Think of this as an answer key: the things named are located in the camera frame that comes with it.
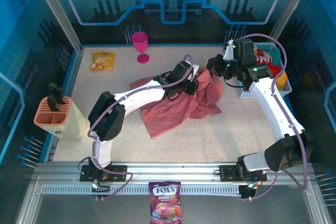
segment knife block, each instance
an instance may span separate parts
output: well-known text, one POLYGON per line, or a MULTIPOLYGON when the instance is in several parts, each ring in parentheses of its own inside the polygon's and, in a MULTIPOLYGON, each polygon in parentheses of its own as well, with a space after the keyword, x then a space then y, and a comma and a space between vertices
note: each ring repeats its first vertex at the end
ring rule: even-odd
POLYGON ((89 121, 70 97, 64 97, 63 100, 66 104, 56 105, 59 111, 51 111, 47 97, 44 97, 35 114, 34 123, 59 139, 80 141, 87 138, 89 121))

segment speckled tabletop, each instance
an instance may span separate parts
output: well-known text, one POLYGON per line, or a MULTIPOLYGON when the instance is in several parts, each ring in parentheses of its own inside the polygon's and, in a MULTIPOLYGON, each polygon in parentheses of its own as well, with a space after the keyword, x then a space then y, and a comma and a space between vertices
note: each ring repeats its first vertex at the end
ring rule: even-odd
MULTIPOLYGON (((135 80, 172 70, 186 54, 204 66, 208 58, 222 53, 220 46, 149 47, 146 64, 136 60, 132 47, 85 48, 72 99, 88 117, 99 95, 130 90, 135 80), (114 70, 90 71, 92 51, 115 52, 114 70)), ((121 133, 113 140, 111 159, 123 162, 227 162, 245 154, 260 152, 273 142, 272 131, 259 104, 254 99, 240 99, 237 90, 223 85, 217 103, 222 113, 203 119, 188 119, 179 127, 157 138, 150 138, 140 109, 125 119, 121 133)), ((92 140, 60 140, 55 161, 79 161, 90 156, 92 140)))

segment pink wine glass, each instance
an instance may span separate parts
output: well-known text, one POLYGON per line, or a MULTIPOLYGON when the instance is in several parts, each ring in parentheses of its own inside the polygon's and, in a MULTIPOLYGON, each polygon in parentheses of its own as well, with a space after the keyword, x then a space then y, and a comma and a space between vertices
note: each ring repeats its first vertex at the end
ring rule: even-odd
POLYGON ((132 35, 132 42, 133 46, 138 51, 141 53, 137 60, 139 63, 147 63, 149 61, 149 55, 144 54, 144 52, 147 50, 148 47, 148 36, 147 34, 143 32, 135 33, 132 35))

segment fox's candy bag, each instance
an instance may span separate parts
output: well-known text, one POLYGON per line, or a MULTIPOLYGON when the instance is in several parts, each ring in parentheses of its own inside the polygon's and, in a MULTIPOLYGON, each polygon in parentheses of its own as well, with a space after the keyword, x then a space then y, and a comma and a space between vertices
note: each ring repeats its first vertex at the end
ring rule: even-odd
POLYGON ((150 182, 150 224, 182 224, 180 182, 150 182))
POLYGON ((103 52, 103 51, 93 51, 92 59, 93 64, 90 67, 91 70, 101 70, 101 69, 113 69, 114 57, 116 54, 114 52, 103 52))

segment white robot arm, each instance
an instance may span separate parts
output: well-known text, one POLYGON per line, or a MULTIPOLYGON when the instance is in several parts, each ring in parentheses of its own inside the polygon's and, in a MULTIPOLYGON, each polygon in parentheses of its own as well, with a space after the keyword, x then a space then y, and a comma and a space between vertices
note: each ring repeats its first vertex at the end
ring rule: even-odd
POLYGON ((224 56, 217 55, 208 61, 206 68, 224 79, 237 77, 245 88, 257 100, 266 118, 268 119, 275 143, 260 153, 249 154, 238 158, 237 165, 241 167, 241 176, 258 170, 273 171, 283 170, 302 164, 302 153, 296 133, 292 129, 295 126, 305 145, 306 156, 309 158, 312 151, 314 136, 306 133, 302 125, 294 118, 275 85, 274 93, 271 85, 273 76, 266 65, 257 65, 253 52, 253 42, 250 39, 230 40, 227 44, 224 56))
MULTIPOLYGON (((198 65, 193 65, 194 71, 184 81, 168 89, 164 88, 166 84, 180 80, 185 70, 190 66, 189 62, 181 61, 168 76, 166 75, 167 73, 162 74, 143 86, 156 86, 155 89, 147 88, 134 93, 119 102, 110 113, 103 117, 94 128, 97 142, 94 145, 96 158, 91 157, 90 160, 93 166, 99 169, 99 166, 107 167, 110 165, 112 139, 121 131, 123 119, 127 114, 147 103, 159 101, 177 93, 195 93, 198 88, 198 82, 194 80, 194 76, 198 70, 198 65)), ((266 65, 257 65, 251 40, 240 39, 234 42, 231 40, 224 56, 217 55, 217 57, 211 58, 206 64, 206 68, 213 74, 223 76, 225 79, 237 77, 258 101, 270 122, 275 143, 263 152, 239 157, 236 166, 240 177, 245 177, 261 170, 279 171, 302 164, 302 153, 297 136, 292 129, 293 126, 299 132, 305 145, 307 158, 309 158, 312 151, 313 136, 305 132, 302 125, 291 114, 281 96, 277 95, 280 104, 293 122, 292 125, 289 125, 286 116, 273 97, 274 93, 279 93, 279 91, 275 87, 274 93, 272 93, 272 73, 266 65)), ((131 92, 133 93, 134 90, 115 95, 104 92, 89 115, 91 125, 112 103, 131 92)))
MULTIPOLYGON (((190 67, 190 62, 181 61, 173 71, 157 76, 141 87, 114 95, 111 95, 108 91, 101 94, 89 115, 91 125, 94 124, 108 106, 115 101, 126 97, 126 99, 120 101, 110 113, 106 114, 94 129, 96 137, 94 153, 96 154, 96 160, 101 167, 107 167, 111 163, 112 142, 120 133, 123 119, 126 115, 148 103, 160 101, 175 96, 181 92, 193 95, 197 91, 198 81, 194 79, 194 77, 198 72, 199 65, 196 64, 193 64, 193 69, 185 80, 167 88, 168 84, 173 84, 176 81, 181 80, 183 76, 187 74, 186 71, 190 67)), ((95 159, 92 157, 91 162, 94 166, 99 168, 95 163, 95 159)))

